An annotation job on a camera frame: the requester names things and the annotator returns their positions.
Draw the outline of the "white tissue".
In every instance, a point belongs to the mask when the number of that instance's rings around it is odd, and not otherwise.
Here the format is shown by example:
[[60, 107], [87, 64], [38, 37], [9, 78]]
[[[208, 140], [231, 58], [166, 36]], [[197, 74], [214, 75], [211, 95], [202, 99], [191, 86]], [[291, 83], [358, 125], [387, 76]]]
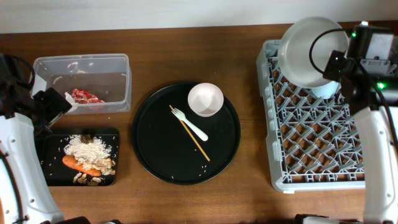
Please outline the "white tissue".
[[65, 99], [66, 99], [66, 100], [71, 104], [71, 106], [72, 106], [71, 109], [70, 109], [70, 111], [75, 110], [78, 103], [76, 103], [75, 100], [73, 99], [73, 97], [72, 97], [69, 93], [67, 93], [67, 92], [65, 92]]

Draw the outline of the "light blue cup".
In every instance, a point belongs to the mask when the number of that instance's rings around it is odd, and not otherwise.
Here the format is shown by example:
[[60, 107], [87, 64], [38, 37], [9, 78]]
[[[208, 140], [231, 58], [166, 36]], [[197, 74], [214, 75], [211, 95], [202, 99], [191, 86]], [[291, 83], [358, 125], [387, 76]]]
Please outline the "light blue cup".
[[331, 81], [326, 85], [312, 88], [311, 92], [318, 98], [330, 99], [339, 90], [340, 84], [338, 82]]

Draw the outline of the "red snack wrapper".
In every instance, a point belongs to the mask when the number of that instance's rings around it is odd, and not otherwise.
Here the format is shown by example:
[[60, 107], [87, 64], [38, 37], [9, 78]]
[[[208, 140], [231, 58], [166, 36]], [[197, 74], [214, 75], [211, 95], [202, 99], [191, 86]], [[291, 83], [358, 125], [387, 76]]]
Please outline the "red snack wrapper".
[[96, 95], [91, 94], [86, 90], [74, 89], [72, 91], [72, 98], [78, 104], [88, 104], [88, 103], [104, 103]]

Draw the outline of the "grey plate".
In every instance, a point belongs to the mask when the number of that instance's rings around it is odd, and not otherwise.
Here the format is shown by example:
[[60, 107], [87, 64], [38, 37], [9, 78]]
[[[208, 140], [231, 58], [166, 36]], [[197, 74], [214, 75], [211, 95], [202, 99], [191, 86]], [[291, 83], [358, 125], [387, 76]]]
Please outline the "grey plate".
[[340, 28], [338, 23], [324, 17], [308, 17], [290, 26], [280, 40], [277, 53], [284, 77], [302, 88], [316, 88], [330, 83], [310, 63], [309, 51], [315, 43], [312, 59], [320, 70], [324, 70], [333, 50], [348, 50], [349, 38], [340, 30], [320, 39], [317, 37], [325, 31]]

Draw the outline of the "brown walnut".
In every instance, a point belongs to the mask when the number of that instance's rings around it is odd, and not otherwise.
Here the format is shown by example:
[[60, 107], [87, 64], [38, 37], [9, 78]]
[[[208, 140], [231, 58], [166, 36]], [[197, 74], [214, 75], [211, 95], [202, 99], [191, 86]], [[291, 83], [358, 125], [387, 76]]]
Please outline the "brown walnut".
[[91, 137], [90, 134], [82, 134], [82, 135], [80, 136], [80, 141], [81, 141], [83, 144], [89, 144], [89, 143], [93, 143], [93, 142], [94, 142], [94, 139]]

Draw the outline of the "orange carrot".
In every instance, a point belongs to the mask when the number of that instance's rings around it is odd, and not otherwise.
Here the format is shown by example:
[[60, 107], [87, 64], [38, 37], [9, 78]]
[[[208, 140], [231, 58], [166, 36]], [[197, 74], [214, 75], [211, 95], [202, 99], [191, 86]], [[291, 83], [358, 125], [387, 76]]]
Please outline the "orange carrot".
[[62, 162], [69, 168], [78, 170], [82, 173], [91, 175], [93, 177], [100, 177], [101, 172], [96, 169], [85, 169], [82, 164], [78, 164], [78, 161], [73, 156], [64, 156]]

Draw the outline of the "rice and peanuts pile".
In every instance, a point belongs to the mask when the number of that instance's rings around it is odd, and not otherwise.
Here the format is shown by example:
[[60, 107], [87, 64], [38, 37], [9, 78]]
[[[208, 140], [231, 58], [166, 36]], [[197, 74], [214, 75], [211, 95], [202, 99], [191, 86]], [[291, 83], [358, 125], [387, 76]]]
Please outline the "rice and peanuts pile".
[[116, 169], [118, 163], [118, 143], [116, 136], [111, 136], [111, 142], [107, 143], [102, 136], [92, 136], [93, 143], [83, 144], [80, 141], [82, 134], [74, 134], [65, 137], [63, 140], [66, 146], [61, 148], [64, 156], [73, 156], [78, 164], [85, 169], [96, 169], [101, 172], [100, 177], [82, 173], [78, 170], [63, 165], [72, 172], [73, 185], [100, 186], [111, 185], [116, 180]]

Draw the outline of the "wooden chopstick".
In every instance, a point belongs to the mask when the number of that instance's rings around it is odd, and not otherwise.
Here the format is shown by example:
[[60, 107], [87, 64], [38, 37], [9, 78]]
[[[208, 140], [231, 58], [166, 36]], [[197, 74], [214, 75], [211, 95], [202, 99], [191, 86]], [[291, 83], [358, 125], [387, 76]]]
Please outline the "wooden chopstick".
[[200, 146], [200, 144], [198, 143], [198, 141], [196, 140], [196, 138], [194, 137], [194, 135], [192, 134], [190, 128], [181, 120], [179, 120], [180, 123], [182, 124], [182, 126], [184, 127], [184, 129], [186, 130], [186, 132], [188, 133], [188, 135], [191, 137], [192, 141], [195, 143], [195, 145], [197, 146], [197, 148], [199, 148], [200, 152], [203, 154], [203, 156], [205, 157], [205, 159], [210, 162], [210, 158], [208, 157], [208, 155], [206, 154], [206, 152], [203, 150], [203, 148]]

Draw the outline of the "white plastic fork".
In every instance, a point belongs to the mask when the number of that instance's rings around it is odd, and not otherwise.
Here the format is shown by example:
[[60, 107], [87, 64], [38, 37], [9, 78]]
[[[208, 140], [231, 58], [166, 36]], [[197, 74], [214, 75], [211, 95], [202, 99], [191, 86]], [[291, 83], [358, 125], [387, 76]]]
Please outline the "white plastic fork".
[[172, 113], [181, 121], [183, 121], [202, 141], [208, 140], [208, 135], [205, 134], [201, 129], [191, 123], [185, 116], [185, 114], [177, 108], [171, 109]]

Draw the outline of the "pink bowl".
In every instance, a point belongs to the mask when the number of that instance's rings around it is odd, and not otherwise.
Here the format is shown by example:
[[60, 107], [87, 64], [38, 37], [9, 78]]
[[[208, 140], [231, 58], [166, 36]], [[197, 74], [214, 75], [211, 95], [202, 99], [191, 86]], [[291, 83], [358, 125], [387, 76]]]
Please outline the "pink bowl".
[[224, 94], [212, 83], [200, 83], [189, 91], [187, 100], [194, 113], [201, 117], [210, 117], [223, 106]]

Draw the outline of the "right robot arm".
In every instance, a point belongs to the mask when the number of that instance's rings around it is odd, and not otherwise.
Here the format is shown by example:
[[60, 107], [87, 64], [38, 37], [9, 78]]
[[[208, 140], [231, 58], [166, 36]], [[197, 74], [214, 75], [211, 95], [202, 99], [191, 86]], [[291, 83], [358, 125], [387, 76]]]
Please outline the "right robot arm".
[[367, 22], [349, 30], [345, 52], [332, 51], [323, 71], [341, 84], [363, 151], [365, 223], [397, 223], [397, 75], [389, 55], [394, 33]]

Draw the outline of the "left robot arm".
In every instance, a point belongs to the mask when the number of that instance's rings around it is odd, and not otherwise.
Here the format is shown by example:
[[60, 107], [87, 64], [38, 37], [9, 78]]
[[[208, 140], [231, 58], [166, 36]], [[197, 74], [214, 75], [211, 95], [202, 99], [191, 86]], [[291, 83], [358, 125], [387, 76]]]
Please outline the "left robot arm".
[[64, 220], [45, 181], [34, 138], [71, 104], [53, 88], [32, 94], [35, 71], [19, 57], [1, 54], [1, 208], [5, 223]]

